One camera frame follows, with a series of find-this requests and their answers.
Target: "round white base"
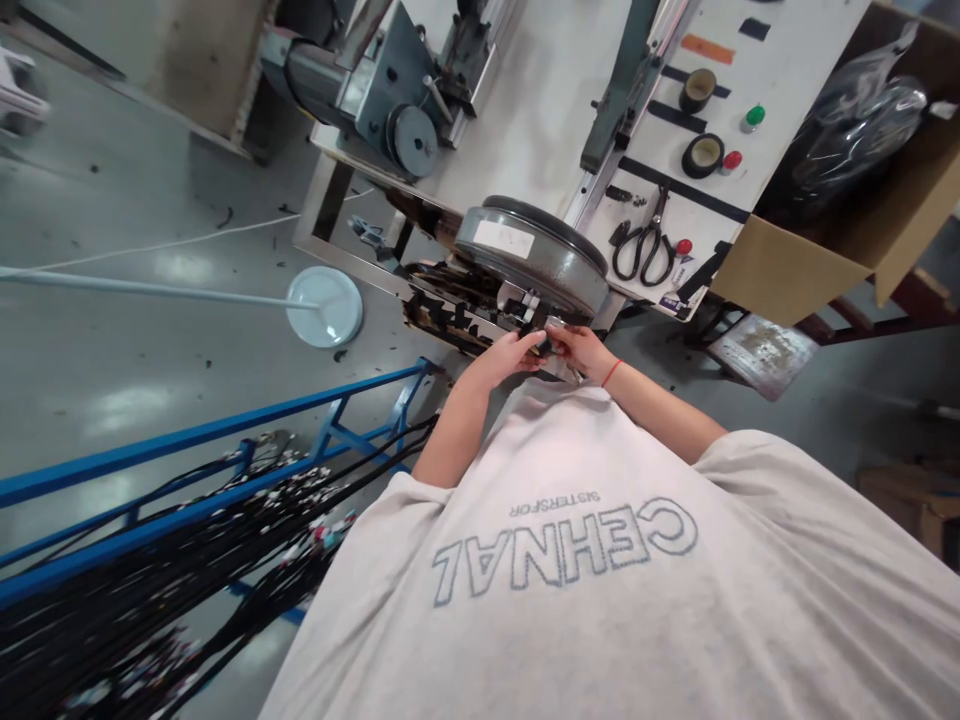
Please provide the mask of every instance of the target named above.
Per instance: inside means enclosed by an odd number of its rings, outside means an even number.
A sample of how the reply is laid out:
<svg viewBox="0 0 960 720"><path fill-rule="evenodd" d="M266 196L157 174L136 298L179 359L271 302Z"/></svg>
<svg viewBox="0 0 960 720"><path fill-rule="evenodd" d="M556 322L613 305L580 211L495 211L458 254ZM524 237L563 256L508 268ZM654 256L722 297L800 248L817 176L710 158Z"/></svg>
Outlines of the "round white base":
<svg viewBox="0 0 960 720"><path fill-rule="evenodd" d="M350 342L363 322L363 300L347 275L328 267L307 268L290 283L287 300L319 305L287 308L293 331L309 345L333 348Z"/></svg>

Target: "tape roll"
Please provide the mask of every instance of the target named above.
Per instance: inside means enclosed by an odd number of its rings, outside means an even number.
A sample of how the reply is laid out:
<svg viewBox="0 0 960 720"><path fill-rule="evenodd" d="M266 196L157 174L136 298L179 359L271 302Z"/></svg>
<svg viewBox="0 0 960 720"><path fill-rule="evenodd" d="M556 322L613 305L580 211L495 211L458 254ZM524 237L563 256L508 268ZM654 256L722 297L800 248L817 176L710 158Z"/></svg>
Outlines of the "tape roll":
<svg viewBox="0 0 960 720"><path fill-rule="evenodd" d="M695 180L702 180L723 162L723 141L711 133L698 135L683 153L683 171Z"/></svg>
<svg viewBox="0 0 960 720"><path fill-rule="evenodd" d="M706 107L707 101L717 89L717 76L707 68L694 70L680 90L680 109L691 115Z"/></svg>

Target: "blue metal rack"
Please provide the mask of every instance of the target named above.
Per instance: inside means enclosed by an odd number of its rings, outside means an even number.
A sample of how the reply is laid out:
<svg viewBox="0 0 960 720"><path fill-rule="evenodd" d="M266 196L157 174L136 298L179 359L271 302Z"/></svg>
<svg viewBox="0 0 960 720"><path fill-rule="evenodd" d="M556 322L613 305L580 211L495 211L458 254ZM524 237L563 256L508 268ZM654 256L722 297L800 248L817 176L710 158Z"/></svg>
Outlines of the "blue metal rack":
<svg viewBox="0 0 960 720"><path fill-rule="evenodd" d="M209 517L217 510L232 505L239 500L244 500L261 490L273 487L292 475L326 462L348 450L356 450L363 455L375 453L376 447L371 441L384 437L387 439L393 438L407 428L407 412L410 403L424 378L438 370L440 368L429 360L420 358L416 365L405 370L398 370L352 385L344 385L333 390L270 405L180 432L161 435L116 450L89 455L43 470L0 480L0 507L9 507L158 457L242 432L258 425L264 425L288 415L310 410L320 405L330 406L307 457L292 465L231 488L226 492L188 505L178 512L164 515L152 522L139 524L123 533L111 535L100 542L82 547L68 555L52 559L43 565L8 578L0 582L0 610L35 593L54 587L67 578L107 562L117 555L141 547L172 530ZM363 435L343 427L340 420L351 397L366 390L372 390L400 380L406 380L406 382L403 384L400 396L394 404L390 419L385 425ZM402 443L403 439L401 438L398 441L400 447L396 449L396 452L400 452ZM253 462L255 448L256 445L253 441L243 440L236 452L203 466L176 483L146 493L136 500L120 505L113 510L101 513L7 553L0 557L0 568L69 540L97 526L99 522L109 517L125 516L126 524L131 525L137 521L139 510L144 504L153 502L216 473L236 468L237 475L242 475ZM387 453L381 453L375 461L385 462L389 457L390 455ZM397 467L401 470L407 470L403 465Z"/></svg>

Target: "label on drum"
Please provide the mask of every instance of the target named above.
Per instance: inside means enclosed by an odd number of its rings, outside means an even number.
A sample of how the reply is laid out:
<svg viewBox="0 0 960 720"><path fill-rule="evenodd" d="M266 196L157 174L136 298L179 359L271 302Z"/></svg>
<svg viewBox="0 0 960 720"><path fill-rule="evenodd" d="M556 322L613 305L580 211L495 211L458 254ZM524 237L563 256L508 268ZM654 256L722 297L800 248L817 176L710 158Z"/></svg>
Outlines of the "label on drum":
<svg viewBox="0 0 960 720"><path fill-rule="evenodd" d="M479 245L503 250L524 260L530 255L530 248L533 247L533 235L531 233L489 220L480 221L480 226L473 236L473 241Z"/></svg>

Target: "red button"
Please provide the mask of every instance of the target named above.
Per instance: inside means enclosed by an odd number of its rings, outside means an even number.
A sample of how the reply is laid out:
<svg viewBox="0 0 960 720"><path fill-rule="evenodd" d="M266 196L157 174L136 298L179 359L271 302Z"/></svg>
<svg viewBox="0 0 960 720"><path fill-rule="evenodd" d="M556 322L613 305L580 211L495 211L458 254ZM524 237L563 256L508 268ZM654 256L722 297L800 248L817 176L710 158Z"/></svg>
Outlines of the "red button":
<svg viewBox="0 0 960 720"><path fill-rule="evenodd" d="M743 162L743 155L734 150L732 153L728 153L727 156L723 159L723 166L727 170L736 170L740 167L740 163Z"/></svg>

